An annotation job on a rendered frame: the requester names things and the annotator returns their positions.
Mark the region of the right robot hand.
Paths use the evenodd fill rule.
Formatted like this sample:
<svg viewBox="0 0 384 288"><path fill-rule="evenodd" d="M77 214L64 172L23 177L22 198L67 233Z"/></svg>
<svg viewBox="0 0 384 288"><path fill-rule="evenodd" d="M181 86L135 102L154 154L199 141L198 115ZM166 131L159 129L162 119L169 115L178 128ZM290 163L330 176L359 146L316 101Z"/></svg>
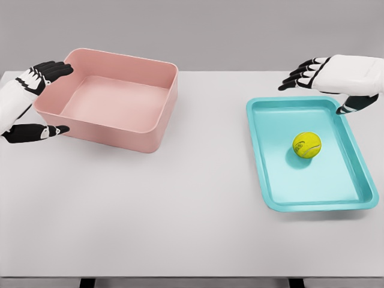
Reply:
<svg viewBox="0 0 384 288"><path fill-rule="evenodd" d="M326 94L345 94L336 114L358 112L384 96L384 59L370 56L334 55L312 58L290 72L278 87L315 89Z"/></svg>

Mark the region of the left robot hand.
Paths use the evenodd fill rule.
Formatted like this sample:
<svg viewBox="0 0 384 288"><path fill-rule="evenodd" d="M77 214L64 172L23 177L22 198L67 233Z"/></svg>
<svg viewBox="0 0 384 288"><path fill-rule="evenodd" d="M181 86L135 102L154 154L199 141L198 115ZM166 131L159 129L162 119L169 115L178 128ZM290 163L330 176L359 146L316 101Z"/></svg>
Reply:
<svg viewBox="0 0 384 288"><path fill-rule="evenodd" d="M16 124L47 86L73 72L70 64L48 61L29 67L0 89L0 136L8 143L45 140L69 132L66 125Z"/></svg>

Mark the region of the yellow tennis ball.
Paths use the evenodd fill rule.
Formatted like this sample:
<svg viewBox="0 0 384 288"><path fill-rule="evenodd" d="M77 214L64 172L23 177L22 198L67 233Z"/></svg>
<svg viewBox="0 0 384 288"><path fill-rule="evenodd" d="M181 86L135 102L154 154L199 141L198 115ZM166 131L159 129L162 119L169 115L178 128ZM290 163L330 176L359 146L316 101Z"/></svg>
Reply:
<svg viewBox="0 0 384 288"><path fill-rule="evenodd" d="M292 148L297 156L310 159L320 152L322 142L317 134L313 132L303 132L294 138Z"/></svg>

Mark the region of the blue rectangular tray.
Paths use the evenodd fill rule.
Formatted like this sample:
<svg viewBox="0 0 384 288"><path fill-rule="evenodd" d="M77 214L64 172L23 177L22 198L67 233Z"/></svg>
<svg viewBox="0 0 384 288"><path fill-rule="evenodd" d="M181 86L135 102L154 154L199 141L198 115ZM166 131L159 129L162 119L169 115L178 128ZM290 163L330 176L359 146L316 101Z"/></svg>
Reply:
<svg viewBox="0 0 384 288"><path fill-rule="evenodd" d="M266 205L278 212L371 209L379 194L339 103L254 98L246 105Z"/></svg>

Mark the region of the pink rectangular basket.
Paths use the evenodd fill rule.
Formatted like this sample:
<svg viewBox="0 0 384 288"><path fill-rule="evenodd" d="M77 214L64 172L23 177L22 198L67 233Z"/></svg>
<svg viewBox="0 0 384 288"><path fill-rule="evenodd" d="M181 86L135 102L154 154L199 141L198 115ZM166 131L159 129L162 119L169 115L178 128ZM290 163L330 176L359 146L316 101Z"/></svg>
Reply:
<svg viewBox="0 0 384 288"><path fill-rule="evenodd" d="M152 153L163 139L178 97L178 67L169 62L75 49L73 73L49 85L33 103L67 136Z"/></svg>

